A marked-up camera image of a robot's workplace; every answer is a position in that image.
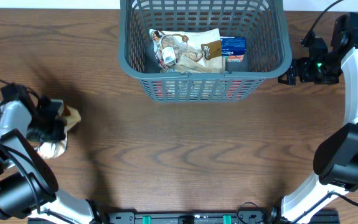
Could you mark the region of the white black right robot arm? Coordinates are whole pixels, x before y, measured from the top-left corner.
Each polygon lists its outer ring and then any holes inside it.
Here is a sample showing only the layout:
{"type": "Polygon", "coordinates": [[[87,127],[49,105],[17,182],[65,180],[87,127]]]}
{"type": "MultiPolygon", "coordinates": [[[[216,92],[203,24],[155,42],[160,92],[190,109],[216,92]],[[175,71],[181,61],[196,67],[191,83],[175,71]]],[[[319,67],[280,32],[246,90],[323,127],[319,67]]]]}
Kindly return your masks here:
{"type": "Polygon", "coordinates": [[[295,59],[278,82],[295,85],[296,80],[316,85],[345,81],[343,126],[316,149],[313,172],[291,194],[271,209],[267,223],[331,223],[333,217],[322,209],[341,198],[358,207],[346,194],[358,190],[358,13],[338,17],[331,47],[310,30],[301,40],[308,57],[295,59]]]}

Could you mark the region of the blue tissue multipack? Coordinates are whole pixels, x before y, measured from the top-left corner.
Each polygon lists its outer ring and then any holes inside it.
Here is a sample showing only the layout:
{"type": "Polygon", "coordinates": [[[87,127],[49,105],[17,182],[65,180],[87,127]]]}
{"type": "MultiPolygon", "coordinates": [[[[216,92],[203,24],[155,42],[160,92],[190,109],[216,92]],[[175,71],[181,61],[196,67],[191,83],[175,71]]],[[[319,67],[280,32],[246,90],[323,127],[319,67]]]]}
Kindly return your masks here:
{"type": "Polygon", "coordinates": [[[247,51],[244,37],[221,37],[222,56],[226,62],[241,63],[247,51]]]}

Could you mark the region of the beige snack pouch top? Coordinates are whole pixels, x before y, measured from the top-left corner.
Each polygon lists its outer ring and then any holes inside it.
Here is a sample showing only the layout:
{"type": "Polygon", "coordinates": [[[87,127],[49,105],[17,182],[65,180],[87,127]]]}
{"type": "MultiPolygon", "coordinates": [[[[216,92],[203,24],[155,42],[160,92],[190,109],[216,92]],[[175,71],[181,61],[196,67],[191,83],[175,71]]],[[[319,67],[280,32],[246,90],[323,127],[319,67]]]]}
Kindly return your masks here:
{"type": "Polygon", "coordinates": [[[218,29],[204,32],[151,29],[149,36],[161,69],[172,65],[190,67],[190,63],[194,62],[206,68],[222,66],[222,45],[218,29]]]}

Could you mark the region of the orange yellow cracker package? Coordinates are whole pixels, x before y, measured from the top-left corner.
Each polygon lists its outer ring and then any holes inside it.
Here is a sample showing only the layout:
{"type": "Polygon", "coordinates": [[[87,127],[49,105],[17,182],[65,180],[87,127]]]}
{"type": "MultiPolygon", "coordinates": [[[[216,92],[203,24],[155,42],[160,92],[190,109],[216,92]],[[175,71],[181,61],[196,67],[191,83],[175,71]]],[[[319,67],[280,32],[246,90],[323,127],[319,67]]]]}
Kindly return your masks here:
{"type": "Polygon", "coordinates": [[[157,100],[167,101],[218,101],[240,100],[249,86],[234,81],[153,81],[151,87],[157,100]]]}

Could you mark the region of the beige snack pouch bottom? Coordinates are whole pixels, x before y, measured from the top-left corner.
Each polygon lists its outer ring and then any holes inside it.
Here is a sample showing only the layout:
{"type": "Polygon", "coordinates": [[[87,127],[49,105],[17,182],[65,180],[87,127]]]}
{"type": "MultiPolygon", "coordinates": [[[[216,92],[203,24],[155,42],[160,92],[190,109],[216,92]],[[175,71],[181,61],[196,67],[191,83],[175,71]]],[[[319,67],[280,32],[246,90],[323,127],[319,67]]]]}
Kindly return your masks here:
{"type": "Polygon", "coordinates": [[[77,123],[81,122],[81,116],[78,110],[70,106],[64,105],[61,116],[65,122],[64,134],[65,139],[59,142],[43,142],[35,148],[38,155],[43,159],[53,159],[61,156],[67,150],[68,131],[70,131],[77,123]]]}

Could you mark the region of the beige snack pouch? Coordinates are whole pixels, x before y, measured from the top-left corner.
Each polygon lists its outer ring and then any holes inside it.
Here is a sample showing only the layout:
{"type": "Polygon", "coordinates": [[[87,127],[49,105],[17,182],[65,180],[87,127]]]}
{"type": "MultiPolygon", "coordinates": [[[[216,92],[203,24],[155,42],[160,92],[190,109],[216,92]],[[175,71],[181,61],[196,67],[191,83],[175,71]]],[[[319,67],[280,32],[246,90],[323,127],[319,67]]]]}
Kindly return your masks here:
{"type": "Polygon", "coordinates": [[[206,68],[222,66],[222,45],[218,29],[204,32],[151,29],[149,36],[161,69],[172,65],[190,67],[190,63],[194,62],[206,68]]]}
{"type": "Polygon", "coordinates": [[[184,65],[172,65],[170,67],[162,68],[161,73],[223,73],[226,68],[226,60],[221,58],[222,66],[220,68],[206,68],[200,66],[198,63],[190,63],[190,67],[184,65]]]}
{"type": "Polygon", "coordinates": [[[43,159],[53,159],[61,156],[67,150],[68,131],[70,131],[77,123],[81,122],[81,116],[78,110],[70,106],[64,105],[61,116],[65,122],[64,134],[65,139],[59,142],[43,142],[35,148],[38,155],[43,159]]]}

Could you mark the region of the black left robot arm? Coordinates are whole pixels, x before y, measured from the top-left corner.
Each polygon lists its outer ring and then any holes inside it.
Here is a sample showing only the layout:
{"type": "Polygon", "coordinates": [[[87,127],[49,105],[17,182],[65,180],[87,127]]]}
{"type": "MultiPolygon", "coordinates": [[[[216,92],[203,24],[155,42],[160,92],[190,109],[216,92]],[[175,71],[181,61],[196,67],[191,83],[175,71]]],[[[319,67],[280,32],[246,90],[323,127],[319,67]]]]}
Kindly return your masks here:
{"type": "Polygon", "coordinates": [[[66,146],[72,115],[62,100],[8,83],[0,102],[0,219],[28,223],[108,223],[94,201],[59,188],[39,150],[66,146]]]}

